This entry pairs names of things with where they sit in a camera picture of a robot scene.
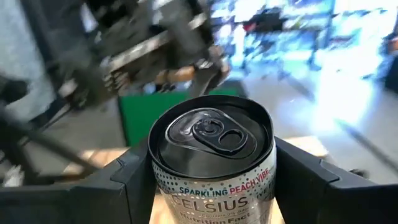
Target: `can label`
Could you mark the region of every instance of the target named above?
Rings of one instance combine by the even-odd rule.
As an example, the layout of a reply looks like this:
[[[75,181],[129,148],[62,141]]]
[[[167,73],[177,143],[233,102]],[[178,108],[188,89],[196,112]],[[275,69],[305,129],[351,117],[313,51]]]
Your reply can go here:
[[[155,163],[153,167],[176,223],[268,223],[274,198],[275,143],[259,166],[229,180],[191,181],[174,177]]]

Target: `bright light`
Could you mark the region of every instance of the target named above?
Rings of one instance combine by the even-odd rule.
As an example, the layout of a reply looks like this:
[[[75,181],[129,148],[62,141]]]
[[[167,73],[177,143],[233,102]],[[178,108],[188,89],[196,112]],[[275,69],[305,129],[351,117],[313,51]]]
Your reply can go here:
[[[220,29],[220,38],[227,38],[231,35],[232,27],[229,24],[223,25]]]

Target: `robotic arm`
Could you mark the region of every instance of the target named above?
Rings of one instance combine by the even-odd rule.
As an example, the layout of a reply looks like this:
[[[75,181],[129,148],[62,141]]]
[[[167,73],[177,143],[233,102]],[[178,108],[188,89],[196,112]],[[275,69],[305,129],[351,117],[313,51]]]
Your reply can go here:
[[[85,3],[98,23],[88,35],[95,57],[90,59],[91,68],[79,68],[83,74],[73,77],[84,91],[89,88],[89,95],[94,95],[95,100],[88,100],[89,103],[101,102],[130,83],[145,85],[153,81],[163,84],[192,80],[190,93],[198,96],[208,93],[229,73],[229,66],[222,62],[221,50],[214,45],[205,1],[86,0]],[[79,67],[80,62],[69,59],[61,64]],[[102,75],[90,75],[87,70]]]

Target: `black holder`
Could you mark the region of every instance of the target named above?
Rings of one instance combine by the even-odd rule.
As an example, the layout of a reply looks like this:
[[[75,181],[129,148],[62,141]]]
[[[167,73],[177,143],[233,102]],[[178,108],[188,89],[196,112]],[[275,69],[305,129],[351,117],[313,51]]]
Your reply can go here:
[[[398,185],[377,185],[281,139],[275,195],[286,224],[397,223]],[[75,184],[0,189],[0,223],[149,222],[156,182],[142,141]]]

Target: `celsius can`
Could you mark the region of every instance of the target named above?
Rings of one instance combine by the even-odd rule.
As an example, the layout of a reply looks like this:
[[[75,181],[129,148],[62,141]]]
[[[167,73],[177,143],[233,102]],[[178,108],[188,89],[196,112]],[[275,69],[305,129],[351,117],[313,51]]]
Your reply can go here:
[[[276,147],[267,111],[209,95],[174,106],[149,134],[152,166],[175,223],[268,223]]]

